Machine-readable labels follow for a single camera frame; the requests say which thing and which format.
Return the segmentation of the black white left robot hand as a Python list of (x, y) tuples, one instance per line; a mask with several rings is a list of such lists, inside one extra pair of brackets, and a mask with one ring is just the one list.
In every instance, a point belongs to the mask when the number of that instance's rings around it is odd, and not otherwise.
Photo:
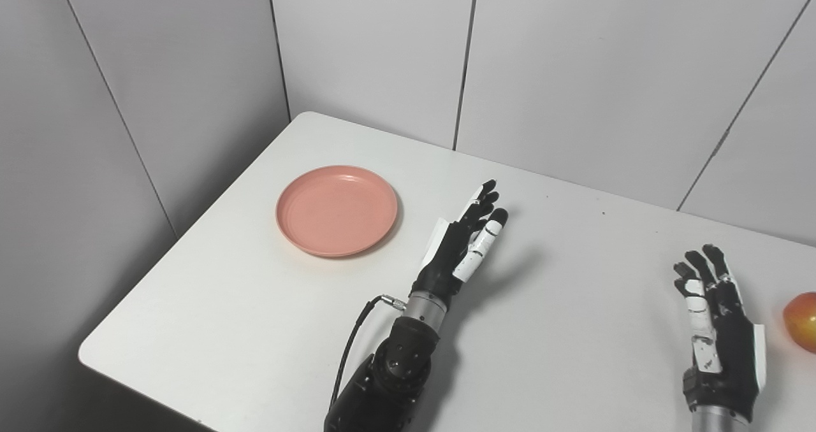
[(479, 186), (457, 220), (437, 221), (411, 293), (425, 292), (451, 306), (507, 223), (508, 211), (495, 207), (496, 185), (487, 180)]

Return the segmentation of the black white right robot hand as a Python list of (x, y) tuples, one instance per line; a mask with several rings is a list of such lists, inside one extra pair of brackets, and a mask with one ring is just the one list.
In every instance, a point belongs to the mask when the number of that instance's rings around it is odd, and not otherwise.
[(747, 316), (720, 247), (688, 251), (673, 269), (692, 333), (692, 362), (682, 377), (692, 430), (749, 431), (766, 385), (766, 328)]

